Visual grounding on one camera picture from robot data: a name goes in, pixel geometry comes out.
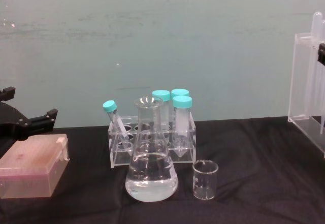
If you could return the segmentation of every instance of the clear plastic holder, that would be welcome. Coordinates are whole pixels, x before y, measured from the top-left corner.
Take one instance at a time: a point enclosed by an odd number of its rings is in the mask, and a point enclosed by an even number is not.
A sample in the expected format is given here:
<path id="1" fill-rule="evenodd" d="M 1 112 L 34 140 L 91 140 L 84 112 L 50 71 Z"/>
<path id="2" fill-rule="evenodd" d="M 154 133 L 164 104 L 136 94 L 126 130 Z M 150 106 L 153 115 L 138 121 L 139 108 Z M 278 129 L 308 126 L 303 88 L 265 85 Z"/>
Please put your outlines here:
<path id="1" fill-rule="evenodd" d="M 119 140 L 120 133 L 118 130 L 116 130 L 116 128 L 114 128 L 114 125 L 111 122 L 108 129 L 111 168 L 114 168 L 115 166 L 128 165 L 130 163 L 133 144 L 137 135 L 138 117 L 122 116 L 121 119 L 128 133 L 129 143 L 128 147 L 123 146 L 122 142 Z M 168 131 L 163 131 L 173 163 L 193 163 L 196 161 L 196 127 L 192 114 L 190 114 L 189 121 L 189 131 L 187 132 L 188 144 L 183 148 L 176 148 L 173 146 L 174 131 L 172 130 L 172 122 L 170 122 L 171 129 Z M 182 155 L 182 157 L 179 157 L 175 153 L 176 149 L 184 149 L 186 150 L 186 153 Z"/>
<path id="2" fill-rule="evenodd" d="M 288 121 L 325 153 L 325 66 L 319 60 L 325 43 L 325 20 L 316 12 L 311 33 L 296 34 Z"/>

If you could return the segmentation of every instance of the box lid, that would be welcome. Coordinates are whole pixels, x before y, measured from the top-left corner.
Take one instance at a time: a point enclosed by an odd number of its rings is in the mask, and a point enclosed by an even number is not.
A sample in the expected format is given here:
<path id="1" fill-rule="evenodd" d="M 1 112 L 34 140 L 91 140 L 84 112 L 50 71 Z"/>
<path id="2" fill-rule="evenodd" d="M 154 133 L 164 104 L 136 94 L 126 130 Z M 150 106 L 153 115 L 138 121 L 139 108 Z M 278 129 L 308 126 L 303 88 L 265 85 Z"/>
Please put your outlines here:
<path id="1" fill-rule="evenodd" d="M 60 156 L 60 160 L 68 160 L 67 142 L 66 134 L 35 135 L 16 141 L 0 159 L 0 176 L 49 173 Z"/>

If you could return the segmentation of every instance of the teal screw cap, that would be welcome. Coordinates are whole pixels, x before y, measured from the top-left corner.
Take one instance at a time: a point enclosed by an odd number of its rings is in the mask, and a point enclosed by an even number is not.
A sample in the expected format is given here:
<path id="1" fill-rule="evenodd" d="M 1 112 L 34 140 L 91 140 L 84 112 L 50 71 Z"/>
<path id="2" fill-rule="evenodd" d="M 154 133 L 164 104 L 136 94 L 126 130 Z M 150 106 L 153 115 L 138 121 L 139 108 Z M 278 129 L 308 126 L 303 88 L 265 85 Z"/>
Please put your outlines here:
<path id="1" fill-rule="evenodd" d="M 192 107 L 192 98 L 190 96 L 179 95 L 173 97 L 173 106 L 179 109 Z"/>
<path id="2" fill-rule="evenodd" d="M 105 103 L 103 103 L 103 109 L 106 112 L 115 111 L 116 108 L 117 108 L 117 105 L 116 105 L 115 101 L 106 101 Z"/>
<path id="3" fill-rule="evenodd" d="M 179 95 L 189 96 L 189 91 L 183 88 L 176 88 L 172 90 L 172 98 Z"/>
<path id="4" fill-rule="evenodd" d="M 161 98 L 164 102 L 171 100 L 171 93 L 168 90 L 155 90 L 152 92 L 152 96 Z"/>

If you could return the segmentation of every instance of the test tube rack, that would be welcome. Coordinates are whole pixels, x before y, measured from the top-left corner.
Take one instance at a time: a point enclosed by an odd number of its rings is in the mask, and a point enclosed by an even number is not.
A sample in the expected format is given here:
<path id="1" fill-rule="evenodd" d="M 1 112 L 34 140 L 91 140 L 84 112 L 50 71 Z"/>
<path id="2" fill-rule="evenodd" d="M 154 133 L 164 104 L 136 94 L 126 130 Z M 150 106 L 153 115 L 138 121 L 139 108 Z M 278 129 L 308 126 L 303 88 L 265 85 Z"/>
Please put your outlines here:
<path id="1" fill-rule="evenodd" d="M 313 16 L 310 33 L 296 34 L 288 121 L 325 153 L 325 20 Z"/>
<path id="2" fill-rule="evenodd" d="M 120 133 L 114 128 L 111 122 L 108 129 L 111 168 L 128 165 L 130 163 L 133 145 L 137 136 L 138 117 L 122 116 L 121 119 L 129 135 L 129 142 L 126 147 L 125 144 L 119 140 Z M 189 115 L 188 142 L 186 146 L 182 148 L 175 148 L 173 146 L 173 130 L 163 131 L 163 134 L 173 163 L 193 163 L 196 161 L 196 127 L 191 113 Z M 177 150 L 183 150 L 185 153 L 179 157 L 175 152 Z"/>

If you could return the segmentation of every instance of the erlenmeyer flask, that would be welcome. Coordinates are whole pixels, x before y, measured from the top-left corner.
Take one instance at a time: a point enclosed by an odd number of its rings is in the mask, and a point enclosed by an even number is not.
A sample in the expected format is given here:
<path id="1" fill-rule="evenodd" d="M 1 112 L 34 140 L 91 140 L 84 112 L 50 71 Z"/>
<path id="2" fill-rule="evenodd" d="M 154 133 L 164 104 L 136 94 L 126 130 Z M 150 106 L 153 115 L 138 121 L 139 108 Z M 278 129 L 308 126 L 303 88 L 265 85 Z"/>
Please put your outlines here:
<path id="1" fill-rule="evenodd" d="M 167 142 L 161 131 L 162 104 L 162 99 L 156 97 L 142 97 L 135 101 L 139 110 L 138 133 L 125 188 L 133 198 L 143 202 L 164 200 L 178 186 Z"/>

